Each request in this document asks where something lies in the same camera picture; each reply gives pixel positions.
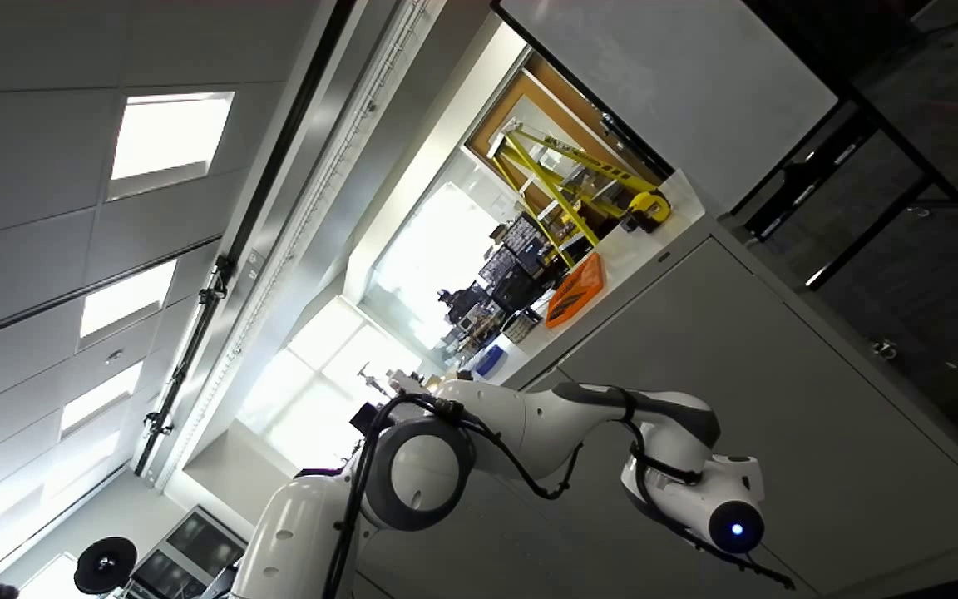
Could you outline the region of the grey metal cabinet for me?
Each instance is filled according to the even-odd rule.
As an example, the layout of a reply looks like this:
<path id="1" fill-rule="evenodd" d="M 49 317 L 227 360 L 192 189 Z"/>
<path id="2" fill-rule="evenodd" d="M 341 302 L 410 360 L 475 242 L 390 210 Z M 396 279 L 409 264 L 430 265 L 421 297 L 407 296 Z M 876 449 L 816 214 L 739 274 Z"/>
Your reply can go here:
<path id="1" fill-rule="evenodd" d="M 554 502 L 477 473 L 455 514 L 382 535 L 366 572 L 396 597 L 958 599 L 958 437 L 718 221 L 617 231 L 605 291 L 533 330 L 491 380 L 678 390 L 714 407 L 718 450 L 759 459 L 767 577 L 689 548 L 629 503 L 628 433 L 600 426 Z"/>

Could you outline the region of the grey cabinet door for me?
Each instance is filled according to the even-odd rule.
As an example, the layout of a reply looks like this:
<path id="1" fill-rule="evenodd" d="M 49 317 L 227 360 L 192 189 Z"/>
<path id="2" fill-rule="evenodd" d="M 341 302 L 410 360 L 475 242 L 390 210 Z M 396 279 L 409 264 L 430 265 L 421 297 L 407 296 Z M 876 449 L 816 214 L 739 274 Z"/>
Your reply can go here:
<path id="1" fill-rule="evenodd" d="M 716 448 L 761 463 L 765 548 L 824 596 L 928 587 L 958 555 L 958 463 L 718 241 L 556 367 L 707 402 Z"/>

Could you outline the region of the glass door cabinet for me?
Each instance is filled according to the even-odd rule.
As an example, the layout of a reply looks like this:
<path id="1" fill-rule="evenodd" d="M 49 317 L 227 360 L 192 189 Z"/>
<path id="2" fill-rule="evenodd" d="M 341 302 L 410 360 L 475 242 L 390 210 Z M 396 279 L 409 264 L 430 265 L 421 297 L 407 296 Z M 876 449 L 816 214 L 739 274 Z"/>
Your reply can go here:
<path id="1" fill-rule="evenodd" d="M 123 599 L 198 599 L 247 543 L 194 507 L 137 563 Z"/>

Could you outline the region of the stack of dark storage bins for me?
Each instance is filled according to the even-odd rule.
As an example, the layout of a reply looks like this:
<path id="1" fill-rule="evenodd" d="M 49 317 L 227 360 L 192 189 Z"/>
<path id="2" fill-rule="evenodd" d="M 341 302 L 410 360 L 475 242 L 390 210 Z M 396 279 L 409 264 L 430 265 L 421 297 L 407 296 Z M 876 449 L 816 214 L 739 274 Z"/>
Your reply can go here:
<path id="1" fill-rule="evenodd" d="M 529 215 L 502 226 L 501 241 L 479 269 L 484 290 L 506 314 L 530 307 L 566 273 L 560 255 Z"/>

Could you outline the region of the window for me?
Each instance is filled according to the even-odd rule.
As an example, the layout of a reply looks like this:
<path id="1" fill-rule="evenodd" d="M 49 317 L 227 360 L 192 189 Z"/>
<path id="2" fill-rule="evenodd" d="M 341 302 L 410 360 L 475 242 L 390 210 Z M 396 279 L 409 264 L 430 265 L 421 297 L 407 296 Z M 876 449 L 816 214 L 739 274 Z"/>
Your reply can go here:
<path id="1" fill-rule="evenodd" d="M 415 355 L 334 297 L 271 358 L 237 413 L 251 433 L 296 473 L 338 468 L 361 433 L 350 423 L 365 404 L 387 401 L 387 374 L 411 372 Z"/>
<path id="2" fill-rule="evenodd" d="M 434 354 L 450 330 L 438 292 L 466 288 L 491 247 L 496 220 L 452 182 L 418 205 L 370 274 L 363 304 L 399 340 Z"/>

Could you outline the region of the orange plastic box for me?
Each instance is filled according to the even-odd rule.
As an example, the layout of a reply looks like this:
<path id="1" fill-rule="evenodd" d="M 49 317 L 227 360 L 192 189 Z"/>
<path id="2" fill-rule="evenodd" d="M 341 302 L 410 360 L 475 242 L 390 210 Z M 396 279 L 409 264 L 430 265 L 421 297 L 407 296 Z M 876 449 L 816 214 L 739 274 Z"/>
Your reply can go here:
<path id="1" fill-rule="evenodd" d="M 547 329 L 566 324 L 605 287 L 605 267 L 597 251 L 567 275 L 549 299 L 544 319 Z"/>

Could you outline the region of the yellow tripod stand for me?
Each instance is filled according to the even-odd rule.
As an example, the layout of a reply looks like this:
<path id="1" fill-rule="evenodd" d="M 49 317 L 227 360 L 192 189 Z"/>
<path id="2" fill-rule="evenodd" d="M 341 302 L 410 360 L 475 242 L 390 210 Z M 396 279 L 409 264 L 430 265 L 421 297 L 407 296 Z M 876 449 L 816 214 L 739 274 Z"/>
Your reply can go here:
<path id="1" fill-rule="evenodd" d="M 631 171 L 597 159 L 516 118 L 509 119 L 496 133 L 487 158 L 520 197 L 525 212 L 547 235 L 567 269 L 575 266 L 575 256 L 569 250 L 571 244 L 585 239 L 594 249 L 601 240 L 580 208 L 585 207 L 602 220 L 614 221 L 620 226 L 620 217 L 636 194 L 659 189 Z M 551 198 L 554 209 L 570 231 L 556 235 L 548 228 L 545 213 L 534 212 L 527 204 L 528 185 L 537 185 Z"/>

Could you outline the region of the yellow black tool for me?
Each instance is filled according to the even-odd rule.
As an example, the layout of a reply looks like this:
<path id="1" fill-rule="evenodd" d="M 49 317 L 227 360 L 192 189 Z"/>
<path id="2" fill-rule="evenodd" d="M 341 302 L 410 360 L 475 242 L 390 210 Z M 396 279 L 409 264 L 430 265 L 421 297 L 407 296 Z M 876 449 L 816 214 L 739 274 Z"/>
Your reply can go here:
<path id="1" fill-rule="evenodd" d="M 659 189 L 639 192 L 620 217 L 620 227 L 631 232 L 641 230 L 653 234 L 670 217 L 670 203 Z"/>

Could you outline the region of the cork board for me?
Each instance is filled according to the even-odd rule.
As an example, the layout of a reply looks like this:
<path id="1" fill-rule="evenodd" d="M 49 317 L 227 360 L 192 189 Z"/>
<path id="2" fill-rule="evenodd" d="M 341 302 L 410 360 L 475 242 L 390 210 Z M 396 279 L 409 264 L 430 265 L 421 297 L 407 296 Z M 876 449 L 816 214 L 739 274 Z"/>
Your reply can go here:
<path id="1" fill-rule="evenodd" d="M 486 167 L 487 173 L 508 194 L 511 207 L 522 215 L 528 213 L 522 207 L 520 197 L 487 158 L 491 141 L 511 118 L 520 119 L 543 134 L 551 134 L 655 185 L 661 185 L 669 178 L 668 168 L 652 166 L 638 152 L 632 151 L 615 131 L 611 117 L 583 97 L 545 58 L 529 56 L 510 72 L 508 80 L 501 85 L 501 90 L 495 92 L 490 106 L 479 116 L 477 124 L 464 141 L 468 155 L 479 166 Z M 534 212 L 545 213 L 545 223 L 551 231 L 556 235 L 570 231 L 569 225 L 563 223 L 554 209 L 551 198 L 537 185 L 526 186 L 526 193 L 527 204 Z M 580 213 L 600 236 L 607 234 L 615 224 L 602 220 L 601 216 L 585 207 L 580 208 Z"/>

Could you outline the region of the ceiling light panel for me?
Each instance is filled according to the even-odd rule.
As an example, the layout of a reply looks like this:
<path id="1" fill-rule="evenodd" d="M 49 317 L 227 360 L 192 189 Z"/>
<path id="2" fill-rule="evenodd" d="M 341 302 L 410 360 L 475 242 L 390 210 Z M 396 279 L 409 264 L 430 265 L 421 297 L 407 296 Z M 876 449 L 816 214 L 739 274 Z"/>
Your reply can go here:
<path id="1" fill-rule="evenodd" d="M 175 270 L 176 261 L 167 261 L 85 297 L 77 348 L 87 348 L 165 307 Z"/>
<path id="2" fill-rule="evenodd" d="M 72 437 L 94 437 L 99 433 L 119 431 L 144 365 L 144 360 L 137 361 L 65 404 L 61 410 L 58 440 L 65 443 Z"/>
<path id="3" fill-rule="evenodd" d="M 235 92 L 180 92 L 126 99 L 108 201 L 205 177 L 223 139 Z"/>

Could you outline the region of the black ceiling rail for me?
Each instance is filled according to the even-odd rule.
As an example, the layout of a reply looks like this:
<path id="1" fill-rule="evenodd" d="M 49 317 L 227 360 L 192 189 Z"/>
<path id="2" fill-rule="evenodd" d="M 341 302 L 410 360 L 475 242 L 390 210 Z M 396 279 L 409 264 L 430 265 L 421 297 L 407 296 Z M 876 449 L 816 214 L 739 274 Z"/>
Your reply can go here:
<path id="1" fill-rule="evenodd" d="M 157 410 L 146 414 L 144 418 L 143 447 L 138 453 L 136 465 L 132 468 L 133 473 L 138 478 L 145 476 L 148 462 L 150 462 L 151 456 L 155 454 L 159 440 L 165 436 L 170 436 L 174 432 L 174 425 L 168 424 L 167 421 L 170 420 L 176 398 L 179 397 L 183 383 L 189 376 L 191 365 L 199 353 L 203 339 L 208 334 L 210 322 L 213 321 L 218 304 L 228 294 L 229 281 L 235 270 L 235 259 L 228 255 L 217 255 L 208 283 L 198 292 L 195 317 L 189 329 L 189 336 L 186 337 L 180 356 L 175 361 L 170 376 L 168 376 L 163 390 L 160 392 Z"/>

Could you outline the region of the black table frame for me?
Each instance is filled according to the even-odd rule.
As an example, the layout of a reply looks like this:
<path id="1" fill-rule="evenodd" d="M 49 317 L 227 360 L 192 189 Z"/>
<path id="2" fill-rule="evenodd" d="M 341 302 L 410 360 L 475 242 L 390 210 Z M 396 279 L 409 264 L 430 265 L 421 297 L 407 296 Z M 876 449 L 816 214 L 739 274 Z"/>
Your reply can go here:
<path id="1" fill-rule="evenodd" d="M 750 231 L 831 295 L 958 278 L 958 0 L 745 0 L 837 103 Z"/>

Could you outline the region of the black round mount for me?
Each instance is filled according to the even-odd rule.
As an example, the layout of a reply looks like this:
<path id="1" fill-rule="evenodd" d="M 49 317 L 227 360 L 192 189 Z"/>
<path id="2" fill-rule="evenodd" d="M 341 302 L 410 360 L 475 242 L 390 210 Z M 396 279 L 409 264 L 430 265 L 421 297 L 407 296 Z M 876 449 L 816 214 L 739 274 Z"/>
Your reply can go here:
<path id="1" fill-rule="evenodd" d="M 130 580 L 137 558 L 136 545 L 130 539 L 106 536 L 77 557 L 73 583 L 84 595 L 109 594 Z"/>

